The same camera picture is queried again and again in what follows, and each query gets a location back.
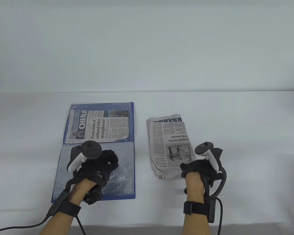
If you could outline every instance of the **newspaper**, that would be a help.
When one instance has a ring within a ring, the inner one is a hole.
[[[180,164],[195,160],[181,115],[151,117],[146,123],[150,159],[156,176],[159,179],[181,176]]]
[[[116,142],[128,138],[127,110],[70,110],[65,143]]]

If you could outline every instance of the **black glove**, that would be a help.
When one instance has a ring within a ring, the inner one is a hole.
[[[118,161],[117,155],[112,150],[104,150],[98,158],[87,159],[82,163],[74,177],[89,179],[104,187],[110,179],[111,172],[119,166]]]
[[[210,187],[213,186],[213,182],[215,180],[218,180],[220,178],[217,172],[213,169],[210,162],[205,159],[196,160],[188,164],[182,163],[180,165],[180,168],[182,170],[182,178],[185,178],[186,175],[190,172],[199,172],[202,177],[203,183],[204,180],[206,180]]]

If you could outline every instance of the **white wall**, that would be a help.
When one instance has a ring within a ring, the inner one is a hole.
[[[294,90],[294,1],[0,2],[0,92]]]

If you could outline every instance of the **black cable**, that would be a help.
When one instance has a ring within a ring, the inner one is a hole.
[[[216,199],[218,200],[218,202],[220,203],[220,222],[219,222],[219,229],[218,229],[218,234],[220,235],[221,232],[221,225],[222,225],[222,215],[223,215],[223,206],[222,206],[222,202],[219,198],[216,197]]]
[[[1,231],[4,231],[4,230],[8,230],[8,229],[17,229],[17,228],[33,228],[33,227],[37,227],[39,225],[42,225],[43,223],[46,222],[46,220],[50,217],[49,214],[46,215],[46,217],[44,218],[44,220],[42,222],[40,222],[39,224],[34,224],[34,225],[30,225],[30,226],[13,226],[13,227],[6,227],[6,228],[1,228],[0,229],[0,232]]]
[[[81,222],[80,222],[80,219],[79,219],[77,216],[76,216],[76,219],[77,219],[78,224],[80,225],[80,228],[81,228],[81,230],[82,230],[83,235],[86,235],[86,233],[85,233],[85,231],[84,231],[84,228],[83,228],[83,226],[82,226],[82,224],[81,224]]]

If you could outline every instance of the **wrist strap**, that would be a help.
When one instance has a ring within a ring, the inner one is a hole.
[[[62,212],[64,214],[77,217],[78,213],[80,212],[81,207],[75,205],[69,201],[62,201],[58,212]]]
[[[208,215],[208,208],[207,205],[199,202],[193,201],[186,201],[184,202],[184,214],[191,215],[191,214],[200,214],[200,215]]]

